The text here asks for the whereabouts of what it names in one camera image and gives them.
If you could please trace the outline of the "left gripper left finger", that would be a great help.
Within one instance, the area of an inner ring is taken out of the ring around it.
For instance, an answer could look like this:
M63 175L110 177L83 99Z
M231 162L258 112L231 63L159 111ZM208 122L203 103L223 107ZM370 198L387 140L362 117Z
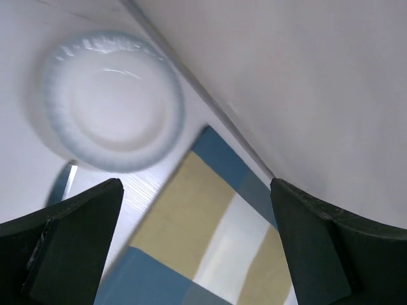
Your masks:
M120 179L1 224L1 304L93 304L123 201Z

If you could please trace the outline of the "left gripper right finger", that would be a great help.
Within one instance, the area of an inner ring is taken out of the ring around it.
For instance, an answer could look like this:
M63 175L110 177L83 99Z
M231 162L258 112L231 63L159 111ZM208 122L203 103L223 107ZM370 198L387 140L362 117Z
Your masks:
M298 304L406 304L406 230L282 180L271 201Z

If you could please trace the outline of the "silver knife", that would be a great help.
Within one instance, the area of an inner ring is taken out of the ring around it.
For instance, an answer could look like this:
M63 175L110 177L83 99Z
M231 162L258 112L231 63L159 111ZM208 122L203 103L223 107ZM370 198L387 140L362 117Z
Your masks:
M48 198L45 202L45 207L52 206L66 199L76 176L77 170L78 166L74 160L68 161L62 167L50 190Z

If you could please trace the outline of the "blue beige cloth placemat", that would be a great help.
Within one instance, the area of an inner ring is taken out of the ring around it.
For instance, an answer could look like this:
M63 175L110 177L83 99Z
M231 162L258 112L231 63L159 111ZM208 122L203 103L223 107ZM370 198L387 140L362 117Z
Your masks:
M296 304L270 190L205 128L96 304Z

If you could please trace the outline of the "white blue-rimmed plate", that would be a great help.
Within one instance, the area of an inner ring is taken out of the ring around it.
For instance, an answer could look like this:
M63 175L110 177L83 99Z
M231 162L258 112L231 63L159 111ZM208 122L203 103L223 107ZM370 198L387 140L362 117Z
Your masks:
M45 118L80 163L130 173L166 157L182 134L185 98L170 62L119 30L78 34L54 46L41 70Z

